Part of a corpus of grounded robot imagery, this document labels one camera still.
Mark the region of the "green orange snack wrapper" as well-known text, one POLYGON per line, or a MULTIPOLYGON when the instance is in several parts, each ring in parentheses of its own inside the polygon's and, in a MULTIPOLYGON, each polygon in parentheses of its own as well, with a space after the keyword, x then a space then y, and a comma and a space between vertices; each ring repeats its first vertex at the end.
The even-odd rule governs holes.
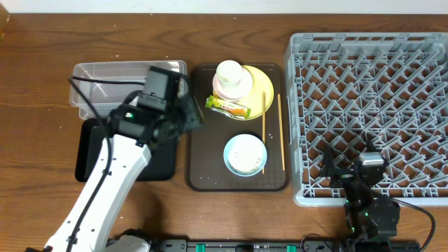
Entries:
POLYGON ((245 106, 225 101, 212 95, 206 99, 205 107, 233 119, 245 120, 251 113, 251 110, 245 106))

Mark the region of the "light blue bowl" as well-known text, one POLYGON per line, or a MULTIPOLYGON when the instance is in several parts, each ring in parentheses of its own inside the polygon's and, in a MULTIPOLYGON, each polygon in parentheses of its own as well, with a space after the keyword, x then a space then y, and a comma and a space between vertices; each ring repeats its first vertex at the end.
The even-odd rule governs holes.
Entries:
POLYGON ((237 136, 232 137, 226 143, 226 145, 224 147, 224 151, 223 151, 223 160, 224 160, 224 163, 225 163, 226 167, 233 174, 236 174, 238 176, 243 176, 243 177, 254 176, 254 175, 258 174, 259 172, 261 172, 263 170, 263 168, 264 168, 264 166, 265 166, 265 164, 267 162, 267 149, 266 149, 265 145, 263 144, 263 142, 258 137, 254 136, 252 134, 239 134, 237 136), (229 152, 230 152, 230 149, 233 146, 237 145, 237 144, 244 145, 244 146, 259 144, 263 148, 264 153, 263 153, 263 160, 262 160, 263 161, 262 168, 258 172, 253 173, 253 174, 249 174, 249 175, 243 175, 243 174, 238 174, 236 171, 234 171, 231 168, 231 166, 229 164, 229 152))

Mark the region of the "rice leftovers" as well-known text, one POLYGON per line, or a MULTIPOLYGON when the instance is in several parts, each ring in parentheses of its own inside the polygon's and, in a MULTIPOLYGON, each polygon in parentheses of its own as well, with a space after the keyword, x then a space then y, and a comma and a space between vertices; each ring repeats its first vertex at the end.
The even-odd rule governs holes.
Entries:
POLYGON ((258 172, 263 165, 264 150, 259 144, 244 146, 237 144, 230 149, 229 164, 238 174, 258 172))

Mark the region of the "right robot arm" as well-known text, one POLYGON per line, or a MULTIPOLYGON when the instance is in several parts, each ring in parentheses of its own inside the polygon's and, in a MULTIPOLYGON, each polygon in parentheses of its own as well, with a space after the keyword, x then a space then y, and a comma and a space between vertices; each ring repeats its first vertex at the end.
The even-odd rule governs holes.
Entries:
POLYGON ((382 180, 388 164, 372 144, 344 169, 336 166, 331 150, 325 149, 321 175, 330 179, 330 187, 344 190, 346 223, 352 231, 335 251, 393 250, 391 238, 397 235, 400 207, 372 189, 382 180))

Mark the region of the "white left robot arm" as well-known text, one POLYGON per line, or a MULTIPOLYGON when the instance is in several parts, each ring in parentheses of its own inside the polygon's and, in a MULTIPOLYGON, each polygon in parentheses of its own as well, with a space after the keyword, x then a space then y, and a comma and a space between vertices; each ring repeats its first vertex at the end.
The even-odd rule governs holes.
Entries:
POLYGON ((198 128, 202 112, 191 94, 131 94, 101 122, 106 130, 94 169, 71 212, 44 251, 149 251, 151 242, 124 234, 109 243, 111 228, 153 151, 198 128))

